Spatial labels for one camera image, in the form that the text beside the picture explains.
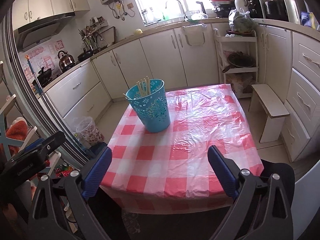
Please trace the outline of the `white wooden stool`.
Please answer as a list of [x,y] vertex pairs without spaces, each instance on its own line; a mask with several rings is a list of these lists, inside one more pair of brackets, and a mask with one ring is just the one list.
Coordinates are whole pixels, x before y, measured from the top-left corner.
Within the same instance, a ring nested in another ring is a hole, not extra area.
[[258,112],[262,108],[267,115],[259,142],[262,144],[277,141],[289,112],[269,85],[256,84],[252,85],[252,89],[249,112]]

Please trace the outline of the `black wok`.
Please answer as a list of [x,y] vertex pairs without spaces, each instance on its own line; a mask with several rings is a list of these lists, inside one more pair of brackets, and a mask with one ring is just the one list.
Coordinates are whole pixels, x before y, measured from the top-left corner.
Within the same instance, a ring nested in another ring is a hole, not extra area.
[[47,70],[44,67],[38,72],[37,79],[41,85],[41,87],[46,87],[50,82],[52,82],[52,69],[48,68]]

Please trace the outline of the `hanging white bag holder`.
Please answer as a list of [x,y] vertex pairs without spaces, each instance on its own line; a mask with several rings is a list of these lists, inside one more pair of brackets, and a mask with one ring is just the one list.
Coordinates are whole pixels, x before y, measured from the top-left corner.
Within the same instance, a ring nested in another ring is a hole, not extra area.
[[206,30],[207,30],[207,26],[203,23],[182,27],[182,32],[185,35],[187,44],[192,47],[204,45],[205,43],[204,32]]

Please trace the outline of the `floral waste bin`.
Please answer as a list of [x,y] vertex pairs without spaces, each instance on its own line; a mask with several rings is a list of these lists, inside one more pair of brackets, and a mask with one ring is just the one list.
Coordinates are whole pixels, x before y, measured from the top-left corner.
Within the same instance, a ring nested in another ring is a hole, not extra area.
[[80,118],[75,131],[91,146],[104,142],[105,140],[91,116]]

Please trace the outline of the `dark blue box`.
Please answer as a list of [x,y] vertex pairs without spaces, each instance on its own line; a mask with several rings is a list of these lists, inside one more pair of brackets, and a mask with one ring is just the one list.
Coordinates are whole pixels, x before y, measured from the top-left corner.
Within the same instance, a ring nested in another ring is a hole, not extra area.
[[97,156],[100,154],[100,152],[104,152],[106,148],[107,148],[107,143],[99,142],[96,145],[91,146],[89,150],[92,152],[94,156]]

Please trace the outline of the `black frying pan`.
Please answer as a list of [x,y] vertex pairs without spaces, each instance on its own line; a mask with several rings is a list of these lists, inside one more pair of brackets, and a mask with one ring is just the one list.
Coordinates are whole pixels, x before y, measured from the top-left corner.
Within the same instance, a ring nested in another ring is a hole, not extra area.
[[86,50],[85,48],[83,49],[83,52],[78,56],[78,61],[82,62],[85,61],[86,59],[89,59],[90,57],[93,56],[93,50]]

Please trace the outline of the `kitchen faucet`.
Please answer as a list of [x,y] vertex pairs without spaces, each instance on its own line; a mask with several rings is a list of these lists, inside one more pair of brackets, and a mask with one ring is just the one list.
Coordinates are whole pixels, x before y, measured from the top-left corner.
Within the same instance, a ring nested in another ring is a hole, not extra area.
[[176,18],[182,18],[182,21],[188,20],[184,7],[179,0],[167,0],[165,2],[165,14],[169,20]]

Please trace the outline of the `range hood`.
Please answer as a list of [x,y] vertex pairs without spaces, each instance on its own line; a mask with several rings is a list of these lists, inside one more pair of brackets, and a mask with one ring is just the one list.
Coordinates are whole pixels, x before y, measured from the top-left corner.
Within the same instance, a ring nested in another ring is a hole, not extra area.
[[30,48],[51,39],[52,36],[58,34],[74,17],[75,12],[58,14],[36,20],[14,30],[17,51],[28,51]]

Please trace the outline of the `black pan on cart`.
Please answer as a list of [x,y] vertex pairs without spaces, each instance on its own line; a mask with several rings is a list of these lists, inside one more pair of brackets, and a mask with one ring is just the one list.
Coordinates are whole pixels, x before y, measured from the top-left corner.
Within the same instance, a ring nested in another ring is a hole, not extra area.
[[227,57],[229,65],[222,72],[226,73],[232,68],[251,68],[255,67],[255,59],[250,55],[244,54],[242,51],[237,51],[229,54]]

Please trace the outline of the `copper kettle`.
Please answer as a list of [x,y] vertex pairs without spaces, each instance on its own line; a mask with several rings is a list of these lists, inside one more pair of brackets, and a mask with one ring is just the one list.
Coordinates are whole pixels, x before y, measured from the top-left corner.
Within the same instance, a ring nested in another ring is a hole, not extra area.
[[60,50],[57,56],[59,58],[59,67],[63,73],[75,66],[75,59],[67,51]]

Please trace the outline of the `blue perforated plastic basket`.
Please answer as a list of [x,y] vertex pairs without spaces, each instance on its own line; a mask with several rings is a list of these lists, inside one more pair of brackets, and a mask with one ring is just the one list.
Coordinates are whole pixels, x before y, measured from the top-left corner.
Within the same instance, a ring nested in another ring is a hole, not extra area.
[[133,100],[128,100],[145,128],[150,133],[158,133],[170,125],[170,115],[164,81],[150,79],[150,95],[140,97],[137,84],[125,94]]

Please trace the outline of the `wall utensil rack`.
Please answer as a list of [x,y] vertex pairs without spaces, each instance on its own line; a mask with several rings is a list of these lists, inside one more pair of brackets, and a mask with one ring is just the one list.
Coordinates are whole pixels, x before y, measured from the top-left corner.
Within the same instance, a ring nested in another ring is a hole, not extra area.
[[92,17],[89,19],[89,25],[86,25],[84,29],[79,29],[78,32],[81,36],[81,39],[85,40],[106,26],[108,26],[108,23],[103,16]]

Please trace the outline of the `green vegetable plastic bag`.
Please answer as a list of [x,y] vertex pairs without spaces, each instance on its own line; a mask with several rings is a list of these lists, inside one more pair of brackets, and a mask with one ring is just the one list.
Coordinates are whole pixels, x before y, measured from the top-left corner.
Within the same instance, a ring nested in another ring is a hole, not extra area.
[[231,31],[250,33],[253,31],[254,22],[249,11],[233,9],[229,12],[228,23]]

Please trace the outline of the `white rolling shelf cart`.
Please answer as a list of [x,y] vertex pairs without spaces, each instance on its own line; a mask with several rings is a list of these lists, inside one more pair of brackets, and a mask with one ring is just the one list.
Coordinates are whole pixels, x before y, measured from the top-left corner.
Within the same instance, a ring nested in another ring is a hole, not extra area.
[[234,33],[225,35],[213,28],[220,83],[231,85],[237,98],[251,98],[252,85],[258,82],[257,33]]

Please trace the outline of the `pink checkered plastic tablecloth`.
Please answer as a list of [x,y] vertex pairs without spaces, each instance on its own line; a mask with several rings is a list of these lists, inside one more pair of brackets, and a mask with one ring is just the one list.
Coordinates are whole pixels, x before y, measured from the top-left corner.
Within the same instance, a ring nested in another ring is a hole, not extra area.
[[230,85],[167,92],[171,123],[150,133],[127,107],[112,138],[112,162],[100,186],[124,210],[168,215],[230,205],[207,158],[216,146],[256,176],[263,165]]

